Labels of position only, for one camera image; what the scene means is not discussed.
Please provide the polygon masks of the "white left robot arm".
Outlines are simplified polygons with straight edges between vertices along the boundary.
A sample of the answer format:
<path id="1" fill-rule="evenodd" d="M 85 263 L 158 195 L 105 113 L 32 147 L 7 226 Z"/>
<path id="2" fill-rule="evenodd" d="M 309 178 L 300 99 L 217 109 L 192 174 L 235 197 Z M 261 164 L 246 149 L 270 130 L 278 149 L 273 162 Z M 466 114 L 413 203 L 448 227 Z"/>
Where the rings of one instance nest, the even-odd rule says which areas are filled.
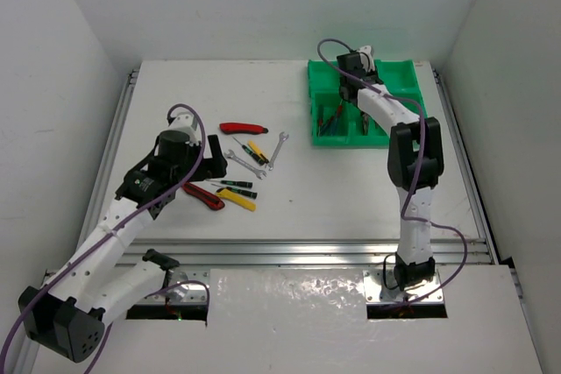
<path id="1" fill-rule="evenodd" d="M 178 130 L 162 131 L 152 150 L 124 176 L 105 216 L 82 246 L 41 288 L 18 298 L 26 335 L 80 363 L 99 346 L 106 328 L 138 300 L 163 285 L 178 262 L 154 250 L 123 277 L 107 280 L 139 232 L 160 215 L 188 182 L 223 177 L 219 139 L 197 142 Z"/>

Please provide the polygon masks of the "green black precision screwdriver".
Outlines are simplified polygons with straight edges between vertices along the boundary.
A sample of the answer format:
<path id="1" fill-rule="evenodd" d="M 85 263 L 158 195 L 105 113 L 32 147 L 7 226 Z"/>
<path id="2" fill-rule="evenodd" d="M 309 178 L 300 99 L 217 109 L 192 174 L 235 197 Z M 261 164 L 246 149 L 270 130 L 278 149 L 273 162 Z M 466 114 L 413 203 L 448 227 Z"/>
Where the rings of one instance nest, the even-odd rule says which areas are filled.
<path id="1" fill-rule="evenodd" d="M 214 183 L 222 186 L 229 187 L 241 187 L 246 189 L 252 189 L 253 183 L 250 181 L 240 181 L 240 180 L 208 180 L 209 183 Z"/>
<path id="2" fill-rule="evenodd" d="M 233 192 L 234 194 L 239 194 L 241 196 L 244 196 L 244 197 L 250 198 L 250 199 L 256 199 L 258 197 L 258 194 L 256 192 L 251 191 L 251 190 L 246 190 L 246 189 L 242 189 L 242 188 L 231 187 L 231 186 L 226 186 L 226 185 L 221 185 L 221 184 L 216 184 L 216 183 L 212 183 L 212 186 L 215 186 L 218 189 L 229 190 L 229 191 Z"/>
<path id="3" fill-rule="evenodd" d="M 233 139 L 235 142 L 237 142 L 240 145 L 242 150 L 253 159 L 255 163 L 257 163 L 259 166 L 263 166 L 266 164 L 266 161 L 258 153 L 256 153 L 249 145 L 240 142 L 236 138 Z"/>

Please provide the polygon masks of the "yellow black precision screwdriver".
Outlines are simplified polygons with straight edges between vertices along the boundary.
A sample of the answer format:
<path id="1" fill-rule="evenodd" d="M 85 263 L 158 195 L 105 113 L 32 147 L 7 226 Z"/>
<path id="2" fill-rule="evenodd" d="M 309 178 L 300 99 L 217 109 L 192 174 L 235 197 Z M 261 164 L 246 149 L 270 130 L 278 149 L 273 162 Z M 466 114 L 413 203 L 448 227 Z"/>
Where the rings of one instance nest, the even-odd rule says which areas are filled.
<path id="1" fill-rule="evenodd" d="M 259 155 L 259 157 L 265 161 L 266 164 L 269 162 L 269 159 L 267 158 L 266 154 L 263 151 L 261 151 L 261 149 L 253 141 L 248 141 L 247 144 L 253 152 Z"/>

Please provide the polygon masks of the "yellow pliers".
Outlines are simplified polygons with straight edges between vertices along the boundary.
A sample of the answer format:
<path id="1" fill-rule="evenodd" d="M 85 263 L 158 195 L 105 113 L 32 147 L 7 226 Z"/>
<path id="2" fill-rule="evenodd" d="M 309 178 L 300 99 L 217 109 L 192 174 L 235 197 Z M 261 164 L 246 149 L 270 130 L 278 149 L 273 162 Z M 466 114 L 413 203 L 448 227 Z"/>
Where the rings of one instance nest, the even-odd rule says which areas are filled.
<path id="1" fill-rule="evenodd" d="M 361 127 L 364 136 L 369 134 L 371 118 L 366 113 L 361 114 Z"/>

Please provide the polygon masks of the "green black precision screwdriver top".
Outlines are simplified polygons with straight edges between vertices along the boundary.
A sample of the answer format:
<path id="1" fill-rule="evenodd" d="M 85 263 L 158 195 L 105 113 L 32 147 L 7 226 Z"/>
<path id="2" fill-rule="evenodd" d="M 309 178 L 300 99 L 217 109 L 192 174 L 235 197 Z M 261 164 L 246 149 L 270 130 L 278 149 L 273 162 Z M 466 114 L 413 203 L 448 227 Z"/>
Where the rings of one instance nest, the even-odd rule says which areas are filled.
<path id="1" fill-rule="evenodd" d="M 240 142 L 236 138 L 233 139 L 235 142 L 237 142 L 240 145 L 242 150 L 253 159 L 255 163 L 257 163 L 259 166 L 263 166 L 266 164 L 266 161 L 258 153 L 256 153 L 249 145 Z"/>

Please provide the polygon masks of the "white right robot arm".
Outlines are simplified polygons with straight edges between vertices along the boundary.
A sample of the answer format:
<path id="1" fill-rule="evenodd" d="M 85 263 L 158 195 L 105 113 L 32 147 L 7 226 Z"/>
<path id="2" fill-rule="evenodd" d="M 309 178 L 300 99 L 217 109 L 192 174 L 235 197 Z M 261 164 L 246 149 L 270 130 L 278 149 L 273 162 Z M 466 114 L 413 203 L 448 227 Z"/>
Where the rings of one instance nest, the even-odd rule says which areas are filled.
<path id="1" fill-rule="evenodd" d="M 430 246 L 433 190 L 444 172 L 441 126 L 423 106 L 389 93 L 369 50 L 337 56 L 339 94 L 389 137 L 387 171 L 400 199 L 400 240 L 394 279 L 400 290 L 429 280 L 435 273 Z"/>

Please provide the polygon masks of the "blue screwdriver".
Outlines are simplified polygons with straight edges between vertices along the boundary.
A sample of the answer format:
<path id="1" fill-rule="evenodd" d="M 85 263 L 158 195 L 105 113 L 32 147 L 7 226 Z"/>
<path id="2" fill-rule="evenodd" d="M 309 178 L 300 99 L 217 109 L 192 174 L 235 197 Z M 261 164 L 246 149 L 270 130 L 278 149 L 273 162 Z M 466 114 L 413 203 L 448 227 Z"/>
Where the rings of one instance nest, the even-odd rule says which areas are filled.
<path id="1" fill-rule="evenodd" d="M 337 134 L 337 127 L 338 127 L 339 120 L 342 116 L 343 109 L 344 109 L 344 102 L 341 101 L 340 104 L 337 106 L 334 115 L 330 117 L 329 121 L 325 126 L 325 130 L 324 130 L 325 134 L 329 136 L 335 136 Z"/>
<path id="2" fill-rule="evenodd" d="M 327 120 L 322 120 L 320 119 L 318 121 L 319 123 L 319 127 L 317 130 L 317 135 L 319 137 L 324 136 L 326 133 L 330 132 L 330 127 L 332 125 L 332 122 L 334 121 L 335 117 L 334 116 L 330 116 Z"/>
<path id="3" fill-rule="evenodd" d="M 318 131 L 321 130 L 321 128 L 323 127 L 323 110 L 324 110 L 324 106 L 323 105 L 319 105 L 317 107 L 317 129 Z"/>

